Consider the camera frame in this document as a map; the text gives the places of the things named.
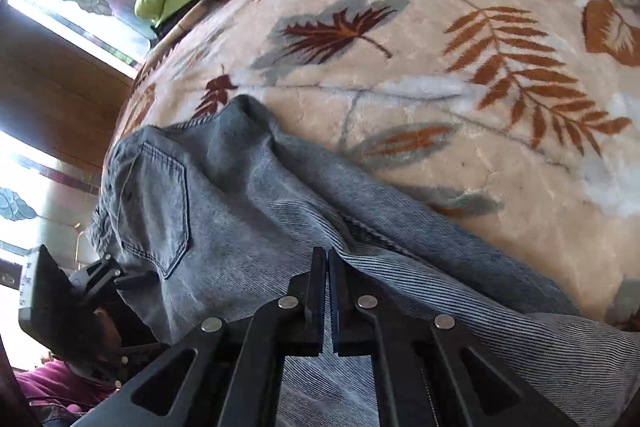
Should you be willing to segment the grey denim pants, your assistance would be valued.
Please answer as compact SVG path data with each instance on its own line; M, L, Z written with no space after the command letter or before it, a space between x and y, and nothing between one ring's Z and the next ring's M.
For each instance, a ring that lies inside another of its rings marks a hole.
M459 317L579 425L613 425L639 389L637 334L584 319L548 277L285 133L246 95L120 140L88 239L125 271L156 272L124 300L164 343L206 317L253 314L323 247L404 311Z

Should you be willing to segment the leaf pattern beige blanket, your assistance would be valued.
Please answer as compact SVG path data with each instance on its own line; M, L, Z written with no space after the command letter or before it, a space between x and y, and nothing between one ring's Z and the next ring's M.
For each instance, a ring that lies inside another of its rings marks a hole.
M240 94L638 323L639 0L201 0L115 134Z

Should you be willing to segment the stained glass window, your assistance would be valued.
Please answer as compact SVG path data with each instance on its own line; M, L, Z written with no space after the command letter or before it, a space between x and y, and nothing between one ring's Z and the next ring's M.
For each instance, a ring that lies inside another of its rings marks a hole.
M8 5L134 79L156 39L134 14L136 0L8 0Z

